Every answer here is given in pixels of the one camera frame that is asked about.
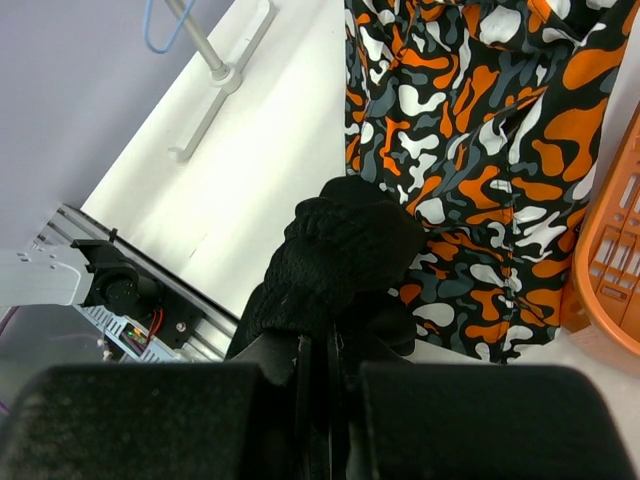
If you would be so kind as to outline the orange camouflage shorts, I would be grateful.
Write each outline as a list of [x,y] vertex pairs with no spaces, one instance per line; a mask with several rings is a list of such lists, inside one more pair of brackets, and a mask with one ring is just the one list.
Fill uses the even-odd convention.
[[348,1],[346,170],[426,230],[393,286],[420,340],[552,341],[635,1]]

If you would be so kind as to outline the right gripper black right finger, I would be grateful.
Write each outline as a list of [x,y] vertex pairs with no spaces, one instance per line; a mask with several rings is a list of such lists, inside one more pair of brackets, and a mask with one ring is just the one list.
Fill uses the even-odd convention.
[[610,412],[556,365],[413,364],[367,331],[327,341],[336,479],[632,479]]

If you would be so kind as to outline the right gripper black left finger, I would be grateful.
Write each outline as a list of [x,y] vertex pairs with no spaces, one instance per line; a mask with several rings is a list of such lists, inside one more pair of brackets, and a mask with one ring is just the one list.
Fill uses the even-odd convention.
[[5,479],[298,479],[307,348],[264,334],[225,362],[66,365],[1,430]]

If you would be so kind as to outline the black shorts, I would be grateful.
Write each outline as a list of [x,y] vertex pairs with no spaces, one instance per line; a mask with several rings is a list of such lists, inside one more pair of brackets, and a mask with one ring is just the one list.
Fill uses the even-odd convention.
[[322,341],[333,323],[362,325],[396,353],[412,353],[415,322],[389,291],[425,242],[422,225],[375,185],[358,176],[330,180],[296,206],[226,357],[266,331]]

